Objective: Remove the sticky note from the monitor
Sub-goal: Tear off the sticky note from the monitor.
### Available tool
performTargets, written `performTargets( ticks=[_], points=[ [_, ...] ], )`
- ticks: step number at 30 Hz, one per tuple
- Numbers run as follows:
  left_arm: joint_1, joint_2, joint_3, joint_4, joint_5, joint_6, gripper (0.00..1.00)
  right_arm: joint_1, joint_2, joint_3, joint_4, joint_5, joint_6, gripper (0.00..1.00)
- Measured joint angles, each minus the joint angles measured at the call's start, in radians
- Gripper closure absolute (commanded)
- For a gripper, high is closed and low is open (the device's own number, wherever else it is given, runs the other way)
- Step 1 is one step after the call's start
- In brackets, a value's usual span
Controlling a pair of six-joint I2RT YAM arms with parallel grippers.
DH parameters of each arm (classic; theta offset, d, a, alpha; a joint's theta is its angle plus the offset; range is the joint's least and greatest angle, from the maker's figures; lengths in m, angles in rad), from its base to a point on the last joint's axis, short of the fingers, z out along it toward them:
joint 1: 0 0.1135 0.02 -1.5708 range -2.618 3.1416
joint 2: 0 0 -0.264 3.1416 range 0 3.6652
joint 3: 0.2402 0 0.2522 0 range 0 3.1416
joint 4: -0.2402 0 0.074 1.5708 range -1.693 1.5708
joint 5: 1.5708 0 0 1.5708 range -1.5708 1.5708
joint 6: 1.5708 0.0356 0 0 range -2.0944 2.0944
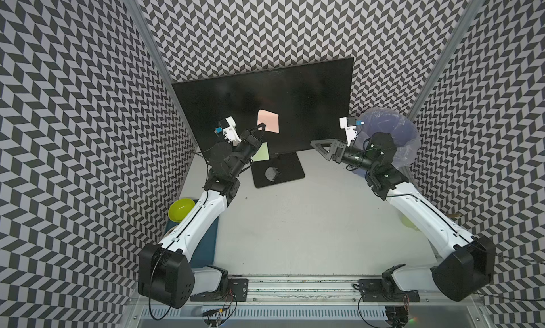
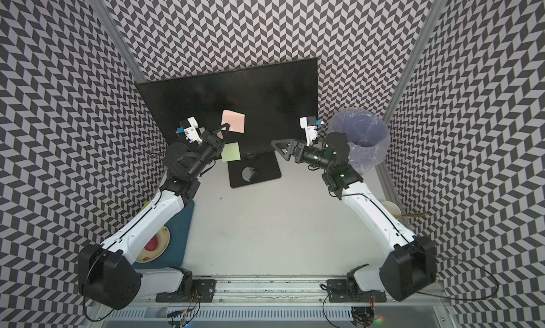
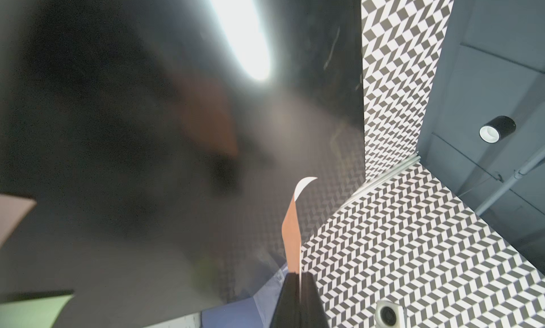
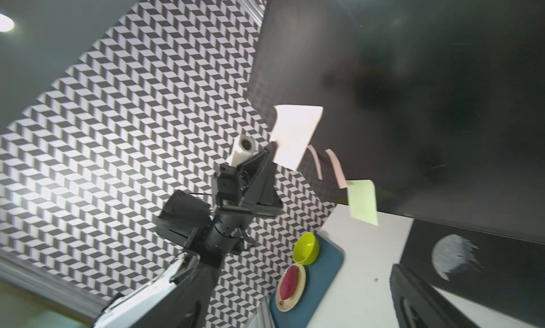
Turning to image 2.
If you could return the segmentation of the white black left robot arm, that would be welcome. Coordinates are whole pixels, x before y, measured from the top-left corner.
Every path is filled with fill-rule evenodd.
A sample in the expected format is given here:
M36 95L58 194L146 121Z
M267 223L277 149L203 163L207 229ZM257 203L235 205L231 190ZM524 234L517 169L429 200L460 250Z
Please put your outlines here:
M103 243L88 244L79 252L78 287L84 301L121 310L136 298L180 288L185 274L179 267L137 271L133 265L149 241L191 203L200 186L198 178L221 156L229 128L223 124L198 133L195 149L181 141L167 147L163 158L167 171L150 204Z

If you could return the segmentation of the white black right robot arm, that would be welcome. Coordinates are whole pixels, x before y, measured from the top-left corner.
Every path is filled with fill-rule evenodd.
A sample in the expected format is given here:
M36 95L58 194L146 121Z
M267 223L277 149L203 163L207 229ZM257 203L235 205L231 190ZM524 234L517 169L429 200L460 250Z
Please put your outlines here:
M346 134L329 133L321 148L297 139L274 140L271 145L285 160L322 169L329 194L348 205L378 240L383 254L380 266L353 271L361 291L386 292L394 300L403 301L436 281L434 242L428 236L414 234L378 201L349 163Z

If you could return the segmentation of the large pink sticky note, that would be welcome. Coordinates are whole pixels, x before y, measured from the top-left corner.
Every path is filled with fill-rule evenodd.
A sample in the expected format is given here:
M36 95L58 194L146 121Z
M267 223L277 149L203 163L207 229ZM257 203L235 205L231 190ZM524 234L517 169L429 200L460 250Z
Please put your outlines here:
M246 115L231 110L224 110L221 117L221 124L228 124L229 131L236 133L245 132Z

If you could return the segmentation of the green sticky note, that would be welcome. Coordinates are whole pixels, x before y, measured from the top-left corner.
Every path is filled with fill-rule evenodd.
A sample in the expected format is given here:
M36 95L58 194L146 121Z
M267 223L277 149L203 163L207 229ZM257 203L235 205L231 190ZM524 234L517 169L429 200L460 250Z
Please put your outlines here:
M223 162L241 160L241 153L238 143L227 143L221 153Z

